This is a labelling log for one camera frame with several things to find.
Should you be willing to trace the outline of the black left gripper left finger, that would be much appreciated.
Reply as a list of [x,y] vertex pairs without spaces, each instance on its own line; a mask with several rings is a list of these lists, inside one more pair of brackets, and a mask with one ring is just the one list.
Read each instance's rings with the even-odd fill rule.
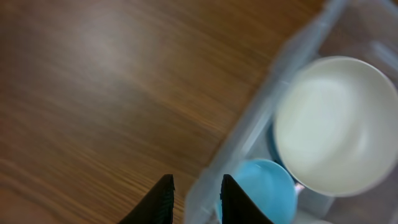
[[174,177],[165,174],[119,224],[172,224]]

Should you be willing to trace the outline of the light blue bowl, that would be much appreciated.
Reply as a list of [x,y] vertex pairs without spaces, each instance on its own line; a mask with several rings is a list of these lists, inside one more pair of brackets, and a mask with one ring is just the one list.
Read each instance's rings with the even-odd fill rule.
[[[231,176],[272,223],[293,222],[297,195],[294,181],[283,167],[270,160],[253,159],[244,161]],[[220,199],[216,213],[221,222]]]

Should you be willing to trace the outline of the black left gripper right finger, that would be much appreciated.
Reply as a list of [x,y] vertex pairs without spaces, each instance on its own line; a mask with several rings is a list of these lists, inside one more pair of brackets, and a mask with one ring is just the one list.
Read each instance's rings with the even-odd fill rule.
[[221,184],[222,224],[272,224],[229,174]]

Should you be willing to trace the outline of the pink bowl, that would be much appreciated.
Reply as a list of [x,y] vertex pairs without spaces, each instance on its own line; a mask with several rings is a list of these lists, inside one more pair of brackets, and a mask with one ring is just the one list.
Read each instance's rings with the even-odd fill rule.
[[305,186],[300,183],[296,183],[294,188],[295,188],[295,193],[299,195],[305,189]]

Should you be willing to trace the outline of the cream plate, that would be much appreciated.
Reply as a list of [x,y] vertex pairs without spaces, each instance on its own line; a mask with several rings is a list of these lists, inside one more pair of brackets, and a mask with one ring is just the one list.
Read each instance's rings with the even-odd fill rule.
[[320,194],[349,197],[397,164],[397,90],[379,69],[334,56],[300,69],[274,116],[287,170]]

